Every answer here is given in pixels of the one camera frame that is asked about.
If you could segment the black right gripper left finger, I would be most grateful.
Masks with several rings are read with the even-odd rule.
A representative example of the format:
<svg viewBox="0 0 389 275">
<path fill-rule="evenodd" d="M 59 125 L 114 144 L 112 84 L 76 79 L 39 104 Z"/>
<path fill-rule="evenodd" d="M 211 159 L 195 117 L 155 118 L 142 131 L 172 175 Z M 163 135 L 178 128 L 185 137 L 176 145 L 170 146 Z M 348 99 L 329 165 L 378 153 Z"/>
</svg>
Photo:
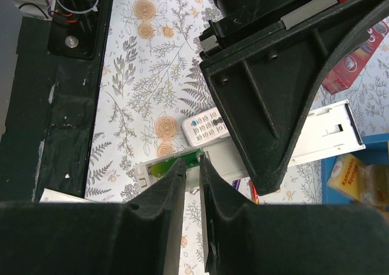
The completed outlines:
<svg viewBox="0 0 389 275">
<path fill-rule="evenodd" d="M 128 203 L 1 204 L 2 274 L 177 274 L 186 167 Z"/>
</svg>

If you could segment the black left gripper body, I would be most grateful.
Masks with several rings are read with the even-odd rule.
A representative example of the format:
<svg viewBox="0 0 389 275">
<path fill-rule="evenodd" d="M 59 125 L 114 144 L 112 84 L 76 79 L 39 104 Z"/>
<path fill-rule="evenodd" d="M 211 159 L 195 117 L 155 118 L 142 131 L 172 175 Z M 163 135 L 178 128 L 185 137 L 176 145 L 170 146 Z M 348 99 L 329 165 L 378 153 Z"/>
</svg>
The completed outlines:
<svg viewBox="0 0 389 275">
<path fill-rule="evenodd" d="M 349 0 L 213 0 L 222 14 L 199 36 L 201 56 L 212 56 L 273 25 L 287 30 Z"/>
</svg>

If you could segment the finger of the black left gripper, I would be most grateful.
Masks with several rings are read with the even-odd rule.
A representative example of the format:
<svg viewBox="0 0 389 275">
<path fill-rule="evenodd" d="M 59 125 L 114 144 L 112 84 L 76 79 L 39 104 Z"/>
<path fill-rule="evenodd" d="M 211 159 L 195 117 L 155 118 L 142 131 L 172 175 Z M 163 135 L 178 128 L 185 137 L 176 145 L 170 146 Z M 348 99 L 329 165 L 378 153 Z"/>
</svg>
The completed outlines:
<svg viewBox="0 0 389 275">
<path fill-rule="evenodd" d="M 201 71 L 259 195 L 275 192 L 329 71 L 388 15 L 388 0 L 349 0 L 289 30 L 273 24 L 212 56 Z"/>
</svg>

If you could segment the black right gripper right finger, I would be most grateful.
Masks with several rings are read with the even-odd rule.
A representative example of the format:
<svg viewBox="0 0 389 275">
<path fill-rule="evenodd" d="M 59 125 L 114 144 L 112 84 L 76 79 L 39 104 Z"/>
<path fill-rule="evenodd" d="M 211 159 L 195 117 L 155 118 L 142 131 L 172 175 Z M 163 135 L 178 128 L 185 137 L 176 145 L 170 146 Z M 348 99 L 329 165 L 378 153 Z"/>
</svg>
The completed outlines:
<svg viewBox="0 0 389 275">
<path fill-rule="evenodd" d="M 387 274 L 388 223 L 361 205 L 257 205 L 200 159 L 210 274 Z"/>
</svg>

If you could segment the white slim remote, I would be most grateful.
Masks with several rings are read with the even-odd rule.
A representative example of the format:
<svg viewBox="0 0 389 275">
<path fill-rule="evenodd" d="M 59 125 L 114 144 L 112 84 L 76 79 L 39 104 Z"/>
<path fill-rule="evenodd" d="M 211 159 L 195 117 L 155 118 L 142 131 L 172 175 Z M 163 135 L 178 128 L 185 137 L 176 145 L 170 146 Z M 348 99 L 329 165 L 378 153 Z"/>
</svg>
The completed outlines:
<svg viewBox="0 0 389 275">
<path fill-rule="evenodd" d="M 349 101 L 344 100 L 308 113 L 289 166 L 335 157 L 364 148 L 365 145 L 356 127 Z M 148 168 L 151 165 L 197 150 L 203 152 L 226 182 L 231 183 L 249 176 L 229 134 L 224 138 L 135 166 L 134 173 L 140 190 L 146 190 L 161 179 L 149 175 Z M 185 189 L 186 191 L 199 189 L 199 166 L 187 169 Z"/>
</svg>

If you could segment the red orange battery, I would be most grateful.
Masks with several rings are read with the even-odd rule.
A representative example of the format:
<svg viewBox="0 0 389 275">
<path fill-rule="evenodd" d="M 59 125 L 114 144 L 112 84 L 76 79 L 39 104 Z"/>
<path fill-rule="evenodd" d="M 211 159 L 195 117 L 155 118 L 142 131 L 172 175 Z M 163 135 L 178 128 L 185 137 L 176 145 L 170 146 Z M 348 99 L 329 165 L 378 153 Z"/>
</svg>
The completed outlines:
<svg viewBox="0 0 389 275">
<path fill-rule="evenodd" d="M 255 204 L 259 205 L 260 204 L 259 195 L 258 195 L 258 193 L 257 193 L 257 191 L 255 189 L 255 186 L 254 186 L 254 184 L 253 184 L 253 182 L 251 180 L 249 181 L 249 187 L 250 187 L 250 195 L 251 195 L 252 201 Z"/>
</svg>

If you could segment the green battery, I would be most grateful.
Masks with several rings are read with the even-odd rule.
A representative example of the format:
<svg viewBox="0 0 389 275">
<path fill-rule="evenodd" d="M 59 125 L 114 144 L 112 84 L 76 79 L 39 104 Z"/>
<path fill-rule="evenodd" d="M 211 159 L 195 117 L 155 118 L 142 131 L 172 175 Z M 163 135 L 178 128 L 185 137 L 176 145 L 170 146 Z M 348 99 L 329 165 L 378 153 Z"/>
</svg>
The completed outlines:
<svg viewBox="0 0 389 275">
<path fill-rule="evenodd" d="M 162 178 L 172 167 L 172 165 L 176 162 L 178 159 L 184 159 L 185 160 L 185 166 L 187 169 L 199 166 L 200 164 L 200 156 L 203 154 L 201 150 L 193 151 L 184 155 L 177 155 L 172 158 L 169 158 L 164 161 L 160 161 L 156 164 L 151 165 L 148 168 L 149 175 L 152 175 L 156 178 Z"/>
</svg>

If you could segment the white slim battery cover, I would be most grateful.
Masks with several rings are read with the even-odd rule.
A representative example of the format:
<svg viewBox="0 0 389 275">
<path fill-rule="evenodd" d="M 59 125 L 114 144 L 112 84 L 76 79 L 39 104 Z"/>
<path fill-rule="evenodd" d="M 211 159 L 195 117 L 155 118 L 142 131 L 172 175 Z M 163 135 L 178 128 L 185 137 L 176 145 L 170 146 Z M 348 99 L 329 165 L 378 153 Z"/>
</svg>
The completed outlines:
<svg viewBox="0 0 389 275">
<path fill-rule="evenodd" d="M 45 188 L 39 200 L 40 203 L 93 203 L 91 200 L 86 200 L 62 192 L 54 191 Z"/>
</svg>

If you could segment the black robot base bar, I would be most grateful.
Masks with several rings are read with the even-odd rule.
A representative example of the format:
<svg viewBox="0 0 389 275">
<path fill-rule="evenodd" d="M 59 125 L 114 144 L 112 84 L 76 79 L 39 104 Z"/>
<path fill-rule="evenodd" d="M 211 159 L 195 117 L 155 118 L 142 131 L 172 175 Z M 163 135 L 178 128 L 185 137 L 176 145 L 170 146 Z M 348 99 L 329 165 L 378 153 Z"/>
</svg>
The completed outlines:
<svg viewBox="0 0 389 275">
<path fill-rule="evenodd" d="M 113 0 L 55 0 L 47 19 L 1 0 L 1 200 L 82 197 Z"/>
</svg>

